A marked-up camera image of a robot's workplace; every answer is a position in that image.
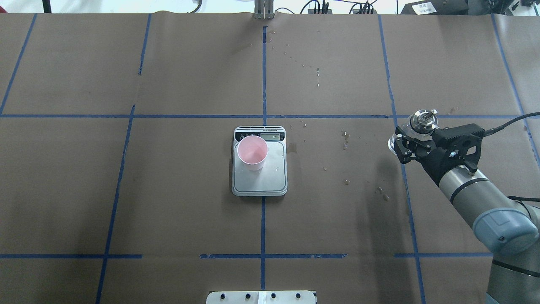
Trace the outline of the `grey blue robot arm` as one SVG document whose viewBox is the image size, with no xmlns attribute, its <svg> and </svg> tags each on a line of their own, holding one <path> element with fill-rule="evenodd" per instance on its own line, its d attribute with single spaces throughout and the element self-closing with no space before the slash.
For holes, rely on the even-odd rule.
<svg viewBox="0 0 540 304">
<path fill-rule="evenodd" d="M 478 169 L 481 143 L 492 130 L 476 124 L 396 127 L 393 150 L 402 164 L 417 161 L 493 254 L 488 304 L 538 304 L 539 208 L 509 197 Z"/>
</svg>

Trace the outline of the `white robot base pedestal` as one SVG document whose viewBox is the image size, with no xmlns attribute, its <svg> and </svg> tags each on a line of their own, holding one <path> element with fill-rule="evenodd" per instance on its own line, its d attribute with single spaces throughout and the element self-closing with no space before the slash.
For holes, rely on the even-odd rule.
<svg viewBox="0 0 540 304">
<path fill-rule="evenodd" d="M 317 304 L 316 292 L 310 290 L 254 290 L 211 292 L 207 304 Z"/>
</svg>

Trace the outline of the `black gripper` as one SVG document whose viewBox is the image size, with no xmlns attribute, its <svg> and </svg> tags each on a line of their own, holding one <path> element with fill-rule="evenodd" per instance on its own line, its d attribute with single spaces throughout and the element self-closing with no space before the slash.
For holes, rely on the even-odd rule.
<svg viewBox="0 0 540 304">
<path fill-rule="evenodd" d="M 419 133 L 411 126 L 395 128 L 395 154 L 401 164 L 417 161 L 424 171 L 439 186 L 442 177 L 451 169 L 462 165 L 457 156 L 451 156 L 452 150 L 436 147 L 432 150 L 433 126 L 420 128 L 426 133 Z"/>
</svg>

